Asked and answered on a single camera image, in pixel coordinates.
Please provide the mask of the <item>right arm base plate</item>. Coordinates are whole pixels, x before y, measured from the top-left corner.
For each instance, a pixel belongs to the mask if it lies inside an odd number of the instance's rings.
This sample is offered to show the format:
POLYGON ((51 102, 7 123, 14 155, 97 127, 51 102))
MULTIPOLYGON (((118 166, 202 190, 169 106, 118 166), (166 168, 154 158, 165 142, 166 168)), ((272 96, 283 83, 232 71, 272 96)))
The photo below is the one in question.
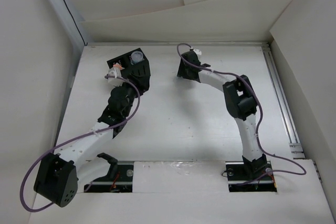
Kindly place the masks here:
POLYGON ((230 193, 277 192, 273 175, 267 175, 266 170, 272 169, 270 161, 256 173, 247 170, 244 162, 226 162, 225 170, 230 193))

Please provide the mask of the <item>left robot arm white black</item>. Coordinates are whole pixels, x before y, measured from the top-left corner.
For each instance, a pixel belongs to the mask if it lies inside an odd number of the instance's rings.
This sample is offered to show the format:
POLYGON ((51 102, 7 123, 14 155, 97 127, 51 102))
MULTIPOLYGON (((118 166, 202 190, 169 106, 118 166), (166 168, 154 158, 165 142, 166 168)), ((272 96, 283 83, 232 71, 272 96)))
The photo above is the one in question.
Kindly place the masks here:
POLYGON ((53 204, 65 207, 73 200, 78 190, 80 169, 92 157, 107 161, 99 167, 99 174, 105 180, 112 180, 117 175, 116 159, 98 153, 98 149, 115 138, 135 116, 137 110, 132 109, 133 102, 139 100, 150 86, 150 78, 146 76, 131 74, 119 80, 122 83, 112 89, 107 107, 88 133, 58 145, 58 153, 48 151, 40 158, 34 191, 53 204))

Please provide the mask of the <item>orange highlighter pen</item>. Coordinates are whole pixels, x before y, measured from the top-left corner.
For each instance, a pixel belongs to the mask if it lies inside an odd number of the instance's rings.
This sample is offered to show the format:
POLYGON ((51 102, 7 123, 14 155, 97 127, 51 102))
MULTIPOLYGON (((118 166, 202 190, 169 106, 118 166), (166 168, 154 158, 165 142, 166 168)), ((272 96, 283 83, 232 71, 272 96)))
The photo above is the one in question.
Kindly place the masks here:
POLYGON ((118 68, 118 69, 120 69, 120 70, 123 69, 123 67, 122 67, 119 63, 115 63, 115 64, 113 64, 112 67, 113 67, 113 68, 118 68))

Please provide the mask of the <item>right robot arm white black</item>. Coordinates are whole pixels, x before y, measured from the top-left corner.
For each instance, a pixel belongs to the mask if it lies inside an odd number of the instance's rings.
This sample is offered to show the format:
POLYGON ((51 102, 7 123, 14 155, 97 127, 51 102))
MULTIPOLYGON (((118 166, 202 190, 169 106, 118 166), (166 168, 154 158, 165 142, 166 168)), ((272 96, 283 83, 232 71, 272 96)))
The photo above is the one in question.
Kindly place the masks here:
POLYGON ((255 179, 265 172, 267 159, 257 140, 257 101, 254 98, 247 76, 228 81, 222 74, 205 70, 198 55, 189 50, 181 57, 177 76, 207 84, 224 94, 228 113, 237 123, 243 146, 243 173, 247 179, 255 179))

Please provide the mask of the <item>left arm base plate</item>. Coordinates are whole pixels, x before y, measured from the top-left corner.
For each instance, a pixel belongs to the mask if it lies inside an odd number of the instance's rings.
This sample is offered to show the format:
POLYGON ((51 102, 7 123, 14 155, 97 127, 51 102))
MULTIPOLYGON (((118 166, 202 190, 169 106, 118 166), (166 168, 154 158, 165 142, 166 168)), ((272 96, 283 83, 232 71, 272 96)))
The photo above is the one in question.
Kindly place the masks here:
POLYGON ((131 193, 133 192, 134 162, 118 162, 117 166, 85 184, 84 193, 131 193))

